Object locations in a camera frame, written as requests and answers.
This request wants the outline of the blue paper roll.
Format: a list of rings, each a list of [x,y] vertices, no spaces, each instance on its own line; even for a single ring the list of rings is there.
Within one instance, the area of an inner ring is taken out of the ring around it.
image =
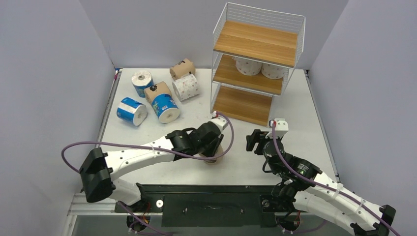
[[[122,99],[117,107],[117,117],[134,126],[141,125],[147,116],[146,106],[129,97]]]
[[[152,74],[147,70],[139,70],[132,74],[131,82],[137,94],[145,98],[145,89],[154,85]]]
[[[180,109],[169,94],[158,95],[151,106],[161,123],[170,123],[180,115]]]

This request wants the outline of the floral white paper roll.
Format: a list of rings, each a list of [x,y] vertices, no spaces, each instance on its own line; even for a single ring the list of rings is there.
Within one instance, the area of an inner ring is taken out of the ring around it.
[[[184,101],[200,94],[199,83],[193,74],[174,80],[172,86],[179,101]]]
[[[268,64],[268,63],[263,63],[262,68],[261,68],[261,73],[265,77],[269,79],[273,79],[273,80],[283,78],[286,72],[287,72],[287,68]]]
[[[240,57],[232,57],[232,59],[236,62],[237,70],[243,75],[254,76],[261,72],[261,62]]]

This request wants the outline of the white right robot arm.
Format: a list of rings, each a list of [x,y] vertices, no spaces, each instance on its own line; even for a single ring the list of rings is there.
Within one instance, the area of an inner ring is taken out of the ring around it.
[[[287,153],[281,138],[255,129],[246,150],[265,158],[269,173],[281,177],[271,192],[279,208],[314,214],[353,236],[387,236],[396,210],[373,204],[334,181],[311,162]]]

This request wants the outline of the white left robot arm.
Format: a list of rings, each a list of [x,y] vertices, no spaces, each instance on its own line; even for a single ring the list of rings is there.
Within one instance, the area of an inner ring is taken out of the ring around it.
[[[138,183],[121,177],[162,162],[196,157],[197,154],[214,155],[227,125],[225,119],[213,118],[197,129],[175,130],[142,148],[110,152],[103,152],[99,147],[92,149],[79,169],[87,202],[110,198],[134,211],[143,210],[147,204],[144,190]]]

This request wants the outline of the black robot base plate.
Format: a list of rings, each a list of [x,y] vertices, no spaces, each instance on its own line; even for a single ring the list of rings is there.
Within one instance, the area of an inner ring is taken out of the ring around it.
[[[131,211],[160,216],[162,227],[277,227],[299,220],[273,185],[143,185],[145,198]]]

